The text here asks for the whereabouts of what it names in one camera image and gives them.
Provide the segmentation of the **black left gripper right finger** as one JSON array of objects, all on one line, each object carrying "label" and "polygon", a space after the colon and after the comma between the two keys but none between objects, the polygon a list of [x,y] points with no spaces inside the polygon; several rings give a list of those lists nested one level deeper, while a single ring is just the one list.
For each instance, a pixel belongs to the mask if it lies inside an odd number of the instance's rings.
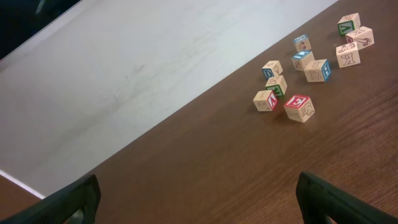
[{"label": "black left gripper right finger", "polygon": [[397,224],[393,217],[309,172],[301,172],[296,198],[304,224]]}]

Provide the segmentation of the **green V wooden block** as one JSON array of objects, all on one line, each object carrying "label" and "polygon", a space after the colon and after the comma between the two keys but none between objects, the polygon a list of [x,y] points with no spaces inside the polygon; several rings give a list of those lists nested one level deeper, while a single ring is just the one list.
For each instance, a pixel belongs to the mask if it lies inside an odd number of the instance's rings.
[{"label": "green V wooden block", "polygon": [[344,36],[361,26],[360,16],[358,13],[343,16],[338,21],[337,26],[339,35]]}]

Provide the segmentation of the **blue-sided wooden block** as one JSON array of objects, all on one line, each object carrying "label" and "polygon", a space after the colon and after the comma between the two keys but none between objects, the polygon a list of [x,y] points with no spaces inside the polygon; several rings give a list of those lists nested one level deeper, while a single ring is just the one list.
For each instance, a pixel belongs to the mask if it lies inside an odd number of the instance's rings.
[{"label": "blue-sided wooden block", "polygon": [[330,61],[328,59],[311,61],[304,72],[308,82],[326,82],[332,74]]}]

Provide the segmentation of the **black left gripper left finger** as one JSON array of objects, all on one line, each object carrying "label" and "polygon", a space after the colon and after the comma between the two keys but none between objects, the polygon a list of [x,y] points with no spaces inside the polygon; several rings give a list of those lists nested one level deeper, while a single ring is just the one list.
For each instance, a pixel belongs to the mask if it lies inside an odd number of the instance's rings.
[{"label": "black left gripper left finger", "polygon": [[1,223],[94,223],[100,199],[97,177],[85,175]]}]

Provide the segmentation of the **K wooden block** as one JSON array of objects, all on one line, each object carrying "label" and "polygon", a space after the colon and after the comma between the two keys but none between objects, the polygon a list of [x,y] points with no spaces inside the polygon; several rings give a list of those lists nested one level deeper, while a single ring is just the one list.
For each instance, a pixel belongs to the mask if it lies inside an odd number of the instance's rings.
[{"label": "K wooden block", "polygon": [[340,68],[361,63],[357,42],[350,42],[336,47],[336,57]]}]

